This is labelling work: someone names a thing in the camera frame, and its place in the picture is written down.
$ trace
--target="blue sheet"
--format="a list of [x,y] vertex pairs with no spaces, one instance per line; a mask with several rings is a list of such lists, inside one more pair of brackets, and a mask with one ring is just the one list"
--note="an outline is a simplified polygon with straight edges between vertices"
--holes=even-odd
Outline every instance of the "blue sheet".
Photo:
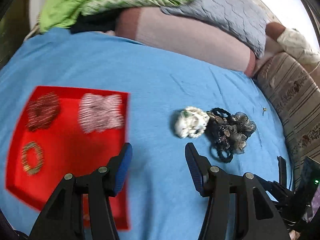
[[[226,172],[252,172],[278,180],[277,156],[289,163],[281,122],[270,103],[243,73],[101,33],[71,35],[54,28],[26,41],[0,71],[0,207],[27,234],[38,213],[4,189],[5,163],[15,123],[37,85],[73,86],[131,93],[128,140],[132,230],[122,240],[198,238],[207,198],[196,192],[184,157],[192,141],[201,155]],[[221,164],[209,154],[205,136],[173,135],[172,114],[185,106],[242,111],[257,130],[245,154]],[[262,116],[262,107],[268,110]],[[287,167],[288,183],[291,180]]]

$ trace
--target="tray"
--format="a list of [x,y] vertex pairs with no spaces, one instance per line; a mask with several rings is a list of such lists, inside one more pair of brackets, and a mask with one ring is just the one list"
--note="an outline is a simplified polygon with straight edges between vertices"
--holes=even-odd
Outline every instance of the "tray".
[[[86,88],[38,86],[29,100],[35,100],[49,92],[54,92],[60,101],[61,111],[49,129],[30,132],[27,104],[25,105],[8,153],[6,169],[6,189],[27,205],[42,210],[51,193],[66,173],[82,176],[106,165],[112,156],[120,152],[125,143],[126,111],[129,94],[108,90]],[[78,108],[85,93],[108,96],[119,94],[122,98],[120,110],[125,123],[121,129],[85,134],[78,121]],[[29,176],[22,169],[21,151],[24,145],[35,141],[43,149],[44,164],[41,170]],[[28,152],[28,162],[36,164],[36,155]],[[126,183],[116,198],[110,198],[110,205],[117,229],[129,229]],[[89,225],[88,198],[84,196],[84,225]]]

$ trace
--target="silver screw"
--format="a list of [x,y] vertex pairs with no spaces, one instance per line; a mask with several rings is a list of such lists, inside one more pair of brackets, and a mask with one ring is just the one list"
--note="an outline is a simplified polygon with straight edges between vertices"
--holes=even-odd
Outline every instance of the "silver screw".
[[106,172],[107,170],[108,170],[108,168],[105,167],[105,166],[102,166],[102,167],[100,167],[100,168],[98,169],[98,171],[99,171],[100,173],[104,173],[104,172]]
[[212,172],[218,172],[218,171],[220,171],[220,169],[219,169],[219,167],[217,167],[217,166],[212,166],[212,167],[210,168],[210,171],[212,171]]
[[247,172],[245,174],[245,176],[248,178],[248,179],[253,179],[254,175],[251,173],[251,172]]
[[68,180],[72,178],[72,174],[71,173],[67,173],[66,175],[64,175],[64,179]]

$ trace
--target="blue gripper pad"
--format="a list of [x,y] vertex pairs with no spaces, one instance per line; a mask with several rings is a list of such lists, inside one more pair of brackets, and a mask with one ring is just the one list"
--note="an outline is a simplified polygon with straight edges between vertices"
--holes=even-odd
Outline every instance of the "blue gripper pad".
[[121,149],[121,152],[117,156],[118,158],[121,158],[118,170],[116,172],[115,176],[115,184],[113,188],[113,192],[115,195],[117,195],[123,187],[124,180],[126,178],[129,165],[131,163],[132,159],[132,146],[130,143],[125,143]]
[[207,157],[198,154],[193,143],[186,144],[185,156],[196,191],[198,191],[202,197],[206,197],[207,194],[204,190],[204,184],[207,183],[209,179],[208,169],[211,167],[209,160]]

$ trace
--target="sofa armrest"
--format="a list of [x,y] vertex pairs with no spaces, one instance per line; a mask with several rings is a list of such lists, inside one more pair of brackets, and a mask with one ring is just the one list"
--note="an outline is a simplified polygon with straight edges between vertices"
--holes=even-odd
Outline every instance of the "sofa armrest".
[[285,52],[265,63],[257,76],[257,86],[282,122],[297,188],[305,156],[320,162],[320,90],[305,69]]

